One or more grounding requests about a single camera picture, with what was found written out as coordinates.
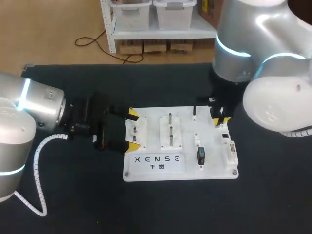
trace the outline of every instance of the white cable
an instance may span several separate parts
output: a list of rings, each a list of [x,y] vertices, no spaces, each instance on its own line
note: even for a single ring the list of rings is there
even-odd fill
[[[281,132],[281,134],[287,137],[307,137],[312,135],[312,129],[307,129],[299,132]]]
[[[38,191],[38,195],[40,198],[40,202],[42,205],[42,212],[40,212],[39,210],[37,210],[32,204],[30,204],[22,195],[20,195],[17,191],[15,191],[15,195],[29,208],[31,209],[33,212],[35,212],[37,215],[41,216],[41,217],[45,217],[48,214],[47,211],[47,205],[45,203],[45,199],[44,199],[44,195],[43,195],[43,191],[41,188],[41,184],[40,184],[40,179],[39,179],[39,171],[38,171],[38,160],[39,160],[39,155],[40,152],[42,150],[42,148],[51,140],[54,139],[64,139],[67,140],[68,136],[66,134],[54,134],[51,136],[48,136],[46,139],[44,139],[39,146],[36,149],[35,152],[35,156],[34,156],[34,177],[35,177],[35,183],[36,183],[36,187],[37,187],[37,191]]]

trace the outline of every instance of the plastic container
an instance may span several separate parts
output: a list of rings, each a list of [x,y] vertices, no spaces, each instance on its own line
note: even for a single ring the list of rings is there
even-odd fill
[[[144,31],[149,27],[149,13],[152,0],[138,4],[111,3],[116,24],[120,31]]]
[[[197,0],[154,0],[161,30],[189,30]]]

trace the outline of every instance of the black mat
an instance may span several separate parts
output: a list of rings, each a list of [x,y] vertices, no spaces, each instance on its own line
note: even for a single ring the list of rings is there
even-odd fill
[[[35,66],[23,75],[65,90],[68,99],[106,92],[133,107],[200,104],[211,93],[210,64]],[[114,119],[110,137],[122,138]],[[48,216],[16,197],[0,204],[0,233],[288,234],[312,231],[312,137],[262,129],[240,106],[229,123],[239,158],[237,180],[123,181],[123,155],[95,152],[89,140],[56,140],[40,156]],[[48,133],[38,132],[32,154]],[[18,191],[40,208],[33,155]]]

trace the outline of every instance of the white board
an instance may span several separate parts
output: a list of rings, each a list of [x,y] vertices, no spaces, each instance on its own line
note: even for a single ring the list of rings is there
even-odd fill
[[[124,180],[237,178],[236,147],[227,125],[215,127],[208,106],[196,109],[196,116],[193,116],[193,107],[134,108],[140,119],[137,122],[126,120],[126,140],[141,147],[125,155]],[[198,164],[198,147],[205,149],[203,166]]]

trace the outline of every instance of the xense logo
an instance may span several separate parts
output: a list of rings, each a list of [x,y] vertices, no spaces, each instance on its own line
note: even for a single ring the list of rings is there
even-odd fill
[[[135,157],[135,162],[160,162],[160,157]],[[180,161],[180,156],[175,156],[170,158],[169,156],[165,157],[165,162],[169,162],[170,160],[172,161]]]

